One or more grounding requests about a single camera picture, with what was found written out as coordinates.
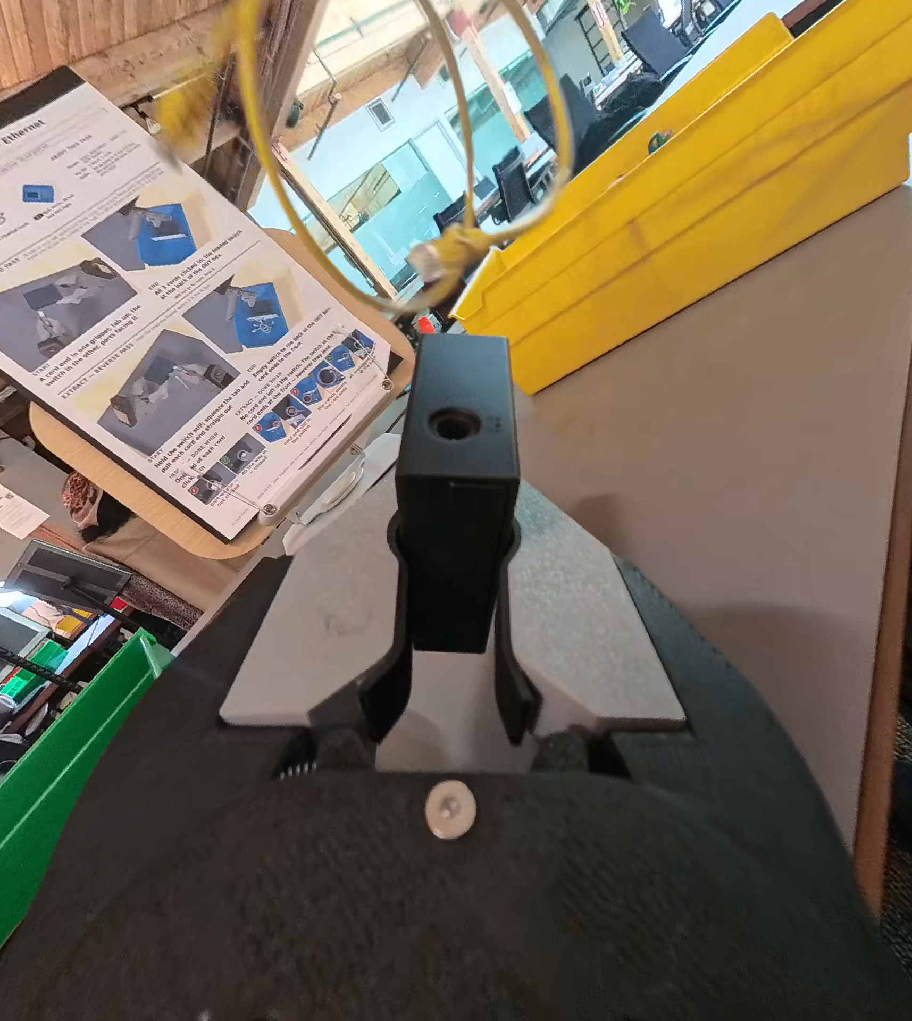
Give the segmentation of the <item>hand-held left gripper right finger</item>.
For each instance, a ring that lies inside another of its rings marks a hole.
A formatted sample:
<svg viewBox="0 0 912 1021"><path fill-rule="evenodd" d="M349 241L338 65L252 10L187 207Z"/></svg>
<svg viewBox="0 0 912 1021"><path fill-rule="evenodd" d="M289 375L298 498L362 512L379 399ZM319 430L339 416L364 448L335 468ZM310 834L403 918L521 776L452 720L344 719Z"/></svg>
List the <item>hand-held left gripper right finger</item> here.
<svg viewBox="0 0 912 1021"><path fill-rule="evenodd" d="M612 551L520 485L493 631L505 734L678 731L687 716Z"/></svg>

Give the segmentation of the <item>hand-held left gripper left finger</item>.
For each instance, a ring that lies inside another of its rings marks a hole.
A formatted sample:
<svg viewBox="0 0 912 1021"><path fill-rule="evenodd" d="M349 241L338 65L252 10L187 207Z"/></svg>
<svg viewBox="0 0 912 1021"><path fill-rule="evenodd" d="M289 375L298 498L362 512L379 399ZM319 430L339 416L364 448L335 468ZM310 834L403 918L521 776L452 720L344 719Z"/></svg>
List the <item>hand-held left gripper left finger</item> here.
<svg viewBox="0 0 912 1021"><path fill-rule="evenodd" d="M372 487L291 557L221 704L223 723L386 738L412 687L397 514L396 490Z"/></svg>

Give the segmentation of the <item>black network switch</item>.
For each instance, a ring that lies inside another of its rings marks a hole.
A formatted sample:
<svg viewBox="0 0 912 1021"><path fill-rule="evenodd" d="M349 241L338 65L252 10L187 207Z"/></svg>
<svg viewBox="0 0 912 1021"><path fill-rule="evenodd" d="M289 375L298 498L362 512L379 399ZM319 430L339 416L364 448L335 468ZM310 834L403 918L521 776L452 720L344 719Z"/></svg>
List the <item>black network switch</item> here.
<svg viewBox="0 0 912 1021"><path fill-rule="evenodd" d="M396 466L415 650L486 650L520 477L508 340L426 336Z"/></svg>

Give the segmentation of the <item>green plastic bin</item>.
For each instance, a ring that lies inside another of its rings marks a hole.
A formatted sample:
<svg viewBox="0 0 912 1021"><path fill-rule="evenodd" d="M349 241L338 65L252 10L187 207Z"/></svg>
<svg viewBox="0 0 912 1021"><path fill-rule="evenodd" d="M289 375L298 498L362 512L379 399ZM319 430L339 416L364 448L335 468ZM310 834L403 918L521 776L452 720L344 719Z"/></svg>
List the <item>green plastic bin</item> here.
<svg viewBox="0 0 912 1021"><path fill-rule="evenodd" d="M0 779L0 949L36 897L99 759L171 661L138 631Z"/></svg>

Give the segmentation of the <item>yellow plastic bin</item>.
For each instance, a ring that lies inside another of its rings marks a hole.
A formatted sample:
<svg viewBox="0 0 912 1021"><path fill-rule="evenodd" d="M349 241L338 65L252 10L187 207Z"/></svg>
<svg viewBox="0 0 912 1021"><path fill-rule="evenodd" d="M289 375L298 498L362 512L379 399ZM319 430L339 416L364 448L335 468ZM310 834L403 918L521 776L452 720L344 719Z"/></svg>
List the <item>yellow plastic bin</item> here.
<svg viewBox="0 0 912 1021"><path fill-rule="evenodd" d="M534 394L903 185L912 1L846 1L798 36L735 13L712 58L481 263L453 308Z"/></svg>

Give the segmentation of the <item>white stand base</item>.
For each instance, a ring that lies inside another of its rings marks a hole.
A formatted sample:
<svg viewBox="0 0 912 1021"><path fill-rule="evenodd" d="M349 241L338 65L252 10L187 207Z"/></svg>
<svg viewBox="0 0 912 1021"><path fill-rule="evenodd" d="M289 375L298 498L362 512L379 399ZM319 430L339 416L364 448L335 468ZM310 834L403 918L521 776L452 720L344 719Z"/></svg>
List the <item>white stand base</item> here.
<svg viewBox="0 0 912 1021"><path fill-rule="evenodd" d="M383 433L357 453L341 456L316 480L311 491L285 513L258 553L295 555L329 526L358 508L370 491L394 471L399 446L397 433Z"/></svg>

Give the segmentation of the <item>wooden display board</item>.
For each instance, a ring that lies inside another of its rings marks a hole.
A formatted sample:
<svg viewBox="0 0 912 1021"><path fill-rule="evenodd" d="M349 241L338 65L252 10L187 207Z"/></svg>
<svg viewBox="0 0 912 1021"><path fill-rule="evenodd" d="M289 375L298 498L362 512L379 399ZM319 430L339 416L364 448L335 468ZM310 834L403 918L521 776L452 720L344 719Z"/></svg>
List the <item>wooden display board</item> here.
<svg viewBox="0 0 912 1021"><path fill-rule="evenodd" d="M177 504L151 490L133 477L112 455L88 443L73 429L38 406L30 405L30 424L35 438L74 470L98 485L137 517L153 526L167 539L192 555L210 560L227 560L254 551L270 535L272 528L285 520L286 514L300 504L324 479L341 457L357 446L366 446L370 429L387 408L398 400L413 376L415 354L409 338L390 319L370 304L363 293L356 296L347 292L344 285L329 279L329 274L319 266L317 258L295 234L267 230L271 238L294 262L320 282L332 295L333 301L344 306L370 331L384 339L392 352L388 377L390 389L382 390L369 411L352 414L318 448L311 461L300 472L299 480L290 483L283 495L271 500L276 510L271 516L258 515L250 521L233 541L220 541L214 535L195 523Z"/></svg>

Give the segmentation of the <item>small white card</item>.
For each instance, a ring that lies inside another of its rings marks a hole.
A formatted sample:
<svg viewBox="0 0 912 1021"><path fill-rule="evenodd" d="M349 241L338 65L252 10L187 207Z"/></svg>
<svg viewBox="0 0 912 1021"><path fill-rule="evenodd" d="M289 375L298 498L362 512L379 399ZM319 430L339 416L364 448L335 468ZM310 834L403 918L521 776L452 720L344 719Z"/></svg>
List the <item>small white card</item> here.
<svg viewBox="0 0 912 1021"><path fill-rule="evenodd" d="M49 514L0 484L0 529L16 539L27 539L43 526Z"/></svg>

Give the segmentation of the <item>printed instruction sheet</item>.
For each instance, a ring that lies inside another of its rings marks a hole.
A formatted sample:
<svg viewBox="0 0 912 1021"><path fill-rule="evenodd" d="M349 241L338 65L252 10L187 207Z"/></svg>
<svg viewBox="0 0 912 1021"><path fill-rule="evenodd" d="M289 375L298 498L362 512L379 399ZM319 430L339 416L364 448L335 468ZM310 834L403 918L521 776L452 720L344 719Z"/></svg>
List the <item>printed instruction sheet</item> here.
<svg viewBox="0 0 912 1021"><path fill-rule="evenodd" d="M215 540L394 396L368 317L73 70L0 104L0 373Z"/></svg>

